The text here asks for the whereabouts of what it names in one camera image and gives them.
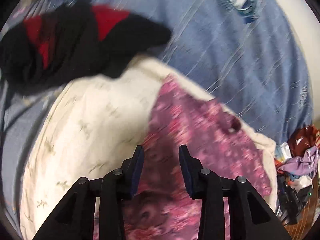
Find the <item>crumpled clothing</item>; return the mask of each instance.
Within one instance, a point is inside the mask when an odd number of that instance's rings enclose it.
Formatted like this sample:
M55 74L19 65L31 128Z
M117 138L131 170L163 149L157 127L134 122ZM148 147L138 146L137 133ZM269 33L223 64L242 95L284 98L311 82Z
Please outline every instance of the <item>crumpled clothing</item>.
M10 29L0 42L0 65L8 83L30 95L98 73L118 78L135 54L170 36L142 16L77 0Z
M286 163L280 166L278 169L289 172L293 175L311 175L313 179L318 169L318 149L316 146L305 151L303 157L294 157L286 161Z
M305 187L309 187L312 184L312 179L308 175L300 176L294 181L290 181L288 185L294 188L297 192Z
M186 192L178 159L181 144L219 176L245 176L262 196L270 194L262 152L239 120L223 112L217 99L193 98L169 75L151 112L138 194L123 206L128 240L197 238L201 200ZM224 208L225 238L230 239L226 199Z
M302 177L301 175L294 175L291 173L287 173L287 175L289 176L290 181L295 181L295 180L300 179Z

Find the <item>blue bedsheet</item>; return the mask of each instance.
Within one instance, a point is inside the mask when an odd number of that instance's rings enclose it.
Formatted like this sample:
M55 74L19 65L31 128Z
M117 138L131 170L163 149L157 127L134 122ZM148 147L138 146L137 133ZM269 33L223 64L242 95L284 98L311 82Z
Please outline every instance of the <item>blue bedsheet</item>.
M73 0L50 0L50 7ZM275 0L93 0L173 30L156 53L257 132L283 143L312 121L308 69Z

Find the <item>black and red cloth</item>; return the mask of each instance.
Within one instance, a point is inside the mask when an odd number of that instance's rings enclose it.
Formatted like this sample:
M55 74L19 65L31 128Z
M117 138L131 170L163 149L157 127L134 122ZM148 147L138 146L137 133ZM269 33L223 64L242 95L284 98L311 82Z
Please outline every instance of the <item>black and red cloth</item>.
M78 0L9 30L0 42L0 67L21 93L97 73L116 78L136 53L170 36L168 28L139 15Z

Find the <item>purple cloth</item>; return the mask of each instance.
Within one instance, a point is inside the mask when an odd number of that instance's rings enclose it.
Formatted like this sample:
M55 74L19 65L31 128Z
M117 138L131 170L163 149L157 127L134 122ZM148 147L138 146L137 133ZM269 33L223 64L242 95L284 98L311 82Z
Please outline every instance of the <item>purple cloth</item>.
M143 143L145 160L138 194L125 202L127 240L197 239L201 200L190 199L179 165L178 148L218 175L245 176L262 195L271 192L262 152L241 129L239 120L223 111L217 99L202 101L186 93L172 76L159 91ZM225 239L230 239L228 201L224 199Z
M309 175L313 172L313 177L318 169L318 149L316 146L306 150L303 157L294 157L288 159L284 165L280 166L278 170L286 171L293 175Z

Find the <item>bed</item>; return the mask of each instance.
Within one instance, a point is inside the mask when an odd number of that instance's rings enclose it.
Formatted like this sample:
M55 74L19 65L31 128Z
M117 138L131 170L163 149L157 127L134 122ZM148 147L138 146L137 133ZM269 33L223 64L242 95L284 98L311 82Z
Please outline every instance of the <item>bed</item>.
M24 239L33 238L79 177L100 178L131 157L148 133L151 109L168 74L174 74L192 96L212 99L197 84L150 57L134 58L115 81L101 75L67 85L52 106L26 164L20 213ZM244 122L242 129L263 152L263 168L272 189L265 200L275 210L275 142Z
M244 24L246 19L239 12L230 10L225 23L217 20L223 15L216 17L215 13L219 12L219 6L228 7L226 1L187 1L182 4L180 0L93 0L94 3L107 2L118 8L131 9L171 27L174 36L167 48L150 51L150 54L173 66L208 93L219 97L256 132L263 133L276 143L286 141L295 129L310 124L313 107L315 118L319 117L319 100L316 100L316 94L313 94L312 100L311 85L315 91L318 83L316 63L320 60L317 53L320 48L320 26L304 0L255 0L257 12L261 15L257 19L252 15L252 22L248 24ZM216 6L214 9L210 8L209 2L212 1ZM21 0L0 37L26 15L53 10L63 2L72 4L74 0ZM175 15L174 6L183 8L180 15ZM264 13L277 17L277 21L263 18ZM259 21L266 24L260 27L261 24L257 24ZM211 32L207 27L210 23L223 27L225 31L215 29ZM285 42L282 32L286 33ZM250 38L258 34L261 39L268 37L266 40L270 43L258 44L264 46L260 51L245 48L244 44L252 44ZM270 44L273 45L272 51L267 48ZM254 68L252 62L259 61L263 61L263 64ZM261 70L264 64L270 68ZM247 72L251 76L249 79L244 76ZM20 231L19 205L24 167L37 134L62 90L63 87L56 88L24 98L14 94L7 83L1 80L5 131L5 137L2 138L3 205L7 218L17 232Z

